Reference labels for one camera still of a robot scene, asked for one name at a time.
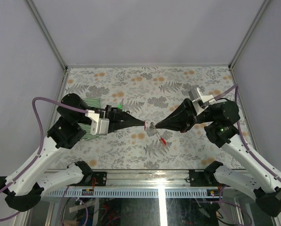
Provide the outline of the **red key tag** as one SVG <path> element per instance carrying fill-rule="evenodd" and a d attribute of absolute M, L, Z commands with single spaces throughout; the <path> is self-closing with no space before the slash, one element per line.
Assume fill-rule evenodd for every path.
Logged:
<path fill-rule="evenodd" d="M 144 131 L 146 131 L 147 129 L 148 129 L 148 122 L 145 121 L 145 122 L 144 122 Z"/>

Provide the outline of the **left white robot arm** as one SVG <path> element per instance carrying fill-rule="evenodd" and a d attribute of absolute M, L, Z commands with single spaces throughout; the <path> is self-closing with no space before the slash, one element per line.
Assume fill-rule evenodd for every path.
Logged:
<path fill-rule="evenodd" d="M 28 160 L 14 173 L 0 177 L 0 191 L 6 194 L 6 204 L 19 212 L 30 210 L 46 194 L 64 186 L 93 183 L 93 170 L 85 161 L 77 161 L 52 176 L 44 175 L 63 151 L 72 149 L 87 134 L 82 124 L 90 126 L 92 136 L 105 136 L 120 129 L 145 125 L 145 121 L 117 107 L 90 107 L 74 93 L 64 96 L 60 102 L 36 97 L 32 101 L 33 108 L 37 100 L 56 104 L 60 117 L 46 134 L 40 131 L 40 146 Z"/>

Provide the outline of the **red handled metal key tool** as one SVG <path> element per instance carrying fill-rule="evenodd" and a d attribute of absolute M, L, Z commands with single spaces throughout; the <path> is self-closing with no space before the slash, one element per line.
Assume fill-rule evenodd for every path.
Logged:
<path fill-rule="evenodd" d="M 167 142 L 164 138 L 161 137 L 160 133 L 157 131 L 156 127 L 155 127 L 155 124 L 153 122 L 150 123 L 150 129 L 151 131 L 154 133 L 154 135 L 157 136 L 159 142 L 162 144 L 162 145 L 166 145 Z"/>

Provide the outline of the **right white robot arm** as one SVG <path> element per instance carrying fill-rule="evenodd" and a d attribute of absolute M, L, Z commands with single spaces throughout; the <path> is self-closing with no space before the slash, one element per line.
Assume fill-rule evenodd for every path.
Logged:
<path fill-rule="evenodd" d="M 278 216 L 281 213 L 281 171 L 250 146 L 235 127 L 240 120 L 238 105 L 229 100 L 212 101 L 204 107 L 200 104 L 200 101 L 186 98 L 155 127 L 185 133 L 196 124 L 208 122 L 204 128 L 208 140 L 238 161 L 249 176 L 235 173 L 214 161 L 205 169 L 205 182 L 210 186 L 219 182 L 235 188 L 252 198 L 267 215 Z"/>

